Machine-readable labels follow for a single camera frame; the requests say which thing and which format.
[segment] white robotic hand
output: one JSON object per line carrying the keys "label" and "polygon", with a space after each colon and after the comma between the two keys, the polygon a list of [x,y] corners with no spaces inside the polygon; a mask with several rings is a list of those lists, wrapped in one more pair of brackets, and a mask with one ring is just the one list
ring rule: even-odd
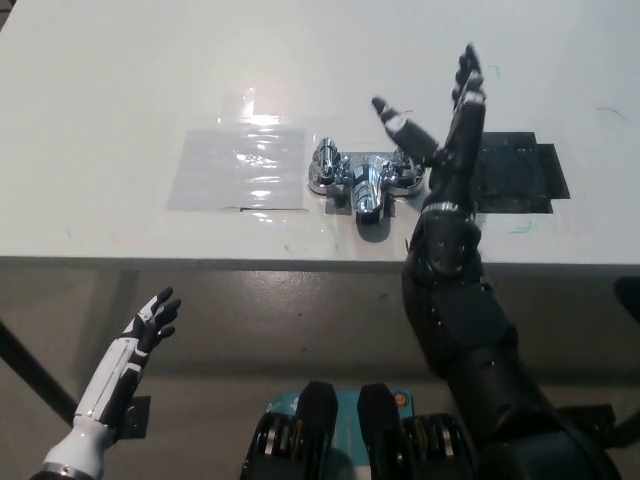
{"label": "white robotic hand", "polygon": [[180,300],[165,303],[172,294],[166,288],[153,297],[111,343],[80,400],[73,430],[49,451],[39,475],[102,478],[104,452],[118,439],[149,356],[175,332],[169,324],[178,316]]}

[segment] robotic hand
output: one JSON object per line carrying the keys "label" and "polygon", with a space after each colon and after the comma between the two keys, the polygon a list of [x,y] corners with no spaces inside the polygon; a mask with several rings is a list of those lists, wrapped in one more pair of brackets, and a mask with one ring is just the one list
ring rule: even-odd
{"label": "robotic hand", "polygon": [[32,480],[102,478],[104,453],[119,437],[123,419],[153,349],[170,337],[180,300],[167,288],[131,320],[105,353],[84,392],[71,432],[45,458]]}
{"label": "robotic hand", "polygon": [[[381,98],[372,101],[389,137],[432,168],[402,273],[407,316],[429,366],[456,401],[478,453],[478,478],[619,479],[604,450],[560,417],[526,371],[516,327],[483,278],[470,188],[484,127],[482,83],[468,46],[441,147]],[[463,478],[440,473],[428,478]]]}

